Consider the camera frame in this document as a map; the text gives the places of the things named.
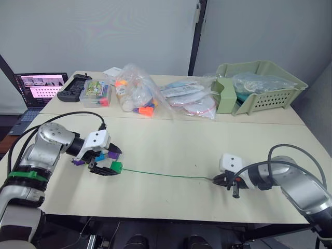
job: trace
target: green cable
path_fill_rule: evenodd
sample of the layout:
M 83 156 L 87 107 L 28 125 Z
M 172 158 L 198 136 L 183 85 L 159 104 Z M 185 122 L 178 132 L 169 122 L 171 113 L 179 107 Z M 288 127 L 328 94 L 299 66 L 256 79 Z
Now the green cable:
M 183 175 L 164 175 L 164 174 L 158 174 L 158 173 L 151 173 L 151 172 L 144 172 L 144 171 L 138 171 L 138 170 L 129 170 L 129 169 L 125 169 L 125 168 L 122 168 L 123 170 L 127 170 L 127 171 L 131 171 L 131 172 L 136 172 L 136 173 L 143 173 L 143 174 L 149 174 L 149 175 L 161 175 L 161 176 L 169 176 L 169 177 L 179 177 L 179 178 L 195 178 L 195 179 L 205 179 L 205 180 L 208 180 L 208 181 L 212 181 L 211 178 L 208 178 L 208 177 L 204 177 L 204 176 L 183 176 Z

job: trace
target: green plastic basket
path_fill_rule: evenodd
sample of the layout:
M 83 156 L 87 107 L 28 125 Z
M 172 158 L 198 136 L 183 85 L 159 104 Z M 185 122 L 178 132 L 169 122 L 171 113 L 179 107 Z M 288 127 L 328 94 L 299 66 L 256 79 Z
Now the green plastic basket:
M 277 107 L 288 108 L 293 100 L 308 87 L 306 83 L 271 61 L 222 64 L 218 67 L 216 75 L 231 78 L 236 74 L 244 72 L 251 72 L 257 75 L 274 75 L 295 82 L 297 85 L 292 89 L 270 91 L 261 94 L 253 93 L 249 95 L 242 105 L 236 102 L 232 110 L 232 115 L 234 116 L 242 113 L 248 113 L 248 115 L 250 115 L 252 112 Z

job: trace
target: white table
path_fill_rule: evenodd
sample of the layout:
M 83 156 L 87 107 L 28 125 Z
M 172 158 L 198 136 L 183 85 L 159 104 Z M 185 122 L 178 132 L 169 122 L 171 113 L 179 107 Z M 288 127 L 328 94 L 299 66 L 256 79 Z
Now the white table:
M 31 126 L 55 115 L 40 114 Z M 57 120 L 85 137 L 98 129 L 93 116 Z M 322 165 L 331 191 L 331 158 L 309 129 L 301 124 L 202 122 L 106 117 L 112 142 L 123 151 L 127 169 L 162 174 L 214 177 L 223 153 L 233 153 L 248 163 L 267 159 L 270 147 L 290 143 L 310 152 Z M 303 154 L 280 148 L 274 155 L 288 155 L 318 178 L 314 164 Z M 61 155 L 41 208 L 48 214 L 107 217 L 206 220 L 214 222 L 304 224 L 306 220 L 281 194 L 240 190 L 234 199 L 226 188 L 203 179 L 183 179 L 123 171 L 117 176 L 89 173 Z M 0 181 L 6 177 L 7 156 L 0 162 Z
M 87 73 L 94 79 L 105 78 L 101 72 L 90 71 L 76 71 L 75 74 Z M 152 79 L 158 86 L 166 85 L 168 83 L 188 78 L 188 76 L 168 76 L 168 75 L 151 75 Z M 63 86 L 64 89 L 73 80 L 73 75 L 68 79 L 67 83 Z M 112 96 L 110 100 L 110 106 L 104 108 L 84 108 L 82 102 L 68 103 L 62 102 L 57 97 L 53 98 L 46 107 L 41 111 L 43 114 L 62 114 L 64 112 L 76 112 L 80 110 L 86 110 L 90 112 L 96 112 L 103 117 L 119 117 L 119 118 L 141 118 L 151 119 L 143 115 L 129 112 L 124 112 L 117 100 L 115 89 L 112 90 Z M 189 117 L 186 115 L 173 115 L 173 117 L 167 112 L 165 108 L 159 105 L 156 108 L 152 119 L 174 119 L 174 120 L 188 120 L 188 121 L 210 121 L 201 117 Z M 231 114 L 218 114 L 216 115 L 217 122 L 244 122 L 244 123 L 279 123 L 286 125 L 305 125 L 296 112 L 290 107 L 288 109 L 275 108 L 270 110 L 263 110 L 260 112 L 254 112 L 252 115 L 242 114 L 232 116 Z

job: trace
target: laptop screen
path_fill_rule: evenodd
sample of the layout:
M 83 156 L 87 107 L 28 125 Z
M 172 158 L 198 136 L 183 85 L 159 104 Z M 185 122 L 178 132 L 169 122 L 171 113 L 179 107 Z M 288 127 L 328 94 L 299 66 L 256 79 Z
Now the laptop screen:
M 14 74 L 28 108 L 44 107 L 68 80 L 67 73 Z

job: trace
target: laptop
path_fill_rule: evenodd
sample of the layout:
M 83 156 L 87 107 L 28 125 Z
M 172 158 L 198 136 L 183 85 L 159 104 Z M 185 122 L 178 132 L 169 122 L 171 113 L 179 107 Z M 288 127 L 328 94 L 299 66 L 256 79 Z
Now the laptop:
M 68 80 L 67 73 L 14 74 L 16 89 L 22 95 L 27 111 L 9 131 L 21 135 L 44 106 Z

